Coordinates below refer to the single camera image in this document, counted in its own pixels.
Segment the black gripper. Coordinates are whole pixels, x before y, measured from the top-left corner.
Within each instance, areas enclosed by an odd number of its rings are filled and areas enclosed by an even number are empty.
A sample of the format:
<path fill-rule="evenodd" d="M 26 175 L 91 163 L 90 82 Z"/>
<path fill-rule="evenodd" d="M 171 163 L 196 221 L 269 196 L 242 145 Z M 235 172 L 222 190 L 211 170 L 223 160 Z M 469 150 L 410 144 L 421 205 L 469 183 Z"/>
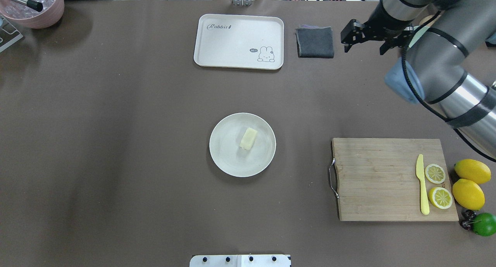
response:
<path fill-rule="evenodd" d="M 384 41 L 379 48 L 380 55 L 384 55 L 392 47 L 402 46 L 412 36 L 413 19 L 413 6 L 401 2 L 380 2 L 365 23 L 351 19 L 341 31 L 344 51 L 348 53 L 358 43 Z"/>

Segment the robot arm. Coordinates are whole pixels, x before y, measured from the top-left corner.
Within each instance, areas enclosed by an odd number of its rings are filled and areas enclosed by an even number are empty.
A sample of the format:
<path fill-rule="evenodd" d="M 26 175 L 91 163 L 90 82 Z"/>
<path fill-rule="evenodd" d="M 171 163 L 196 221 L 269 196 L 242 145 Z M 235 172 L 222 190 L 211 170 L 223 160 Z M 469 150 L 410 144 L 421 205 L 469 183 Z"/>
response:
<path fill-rule="evenodd" d="M 483 43 L 495 43 L 495 0 L 380 0 L 367 22 L 352 19 L 341 31 L 345 52 L 365 41 L 383 41 L 380 54 L 401 47 L 389 87 L 495 161 L 495 88 L 461 65 Z"/>

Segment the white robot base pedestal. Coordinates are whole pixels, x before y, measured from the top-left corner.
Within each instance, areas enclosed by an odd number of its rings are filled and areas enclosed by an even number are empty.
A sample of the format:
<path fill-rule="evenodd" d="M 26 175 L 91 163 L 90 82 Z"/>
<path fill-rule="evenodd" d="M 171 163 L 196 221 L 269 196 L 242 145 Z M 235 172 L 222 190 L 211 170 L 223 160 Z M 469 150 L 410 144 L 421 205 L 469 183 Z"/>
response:
<path fill-rule="evenodd" d="M 190 267 L 291 267 L 291 256 L 285 254 L 196 255 Z"/>

